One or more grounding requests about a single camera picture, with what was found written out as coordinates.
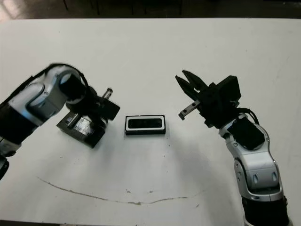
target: black floor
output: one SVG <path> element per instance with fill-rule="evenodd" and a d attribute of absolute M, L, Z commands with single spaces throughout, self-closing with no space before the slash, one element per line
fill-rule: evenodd
<path fill-rule="evenodd" d="M 301 18 L 301 1 L 270 0 L 0 0 L 0 22 L 37 18 Z"/>

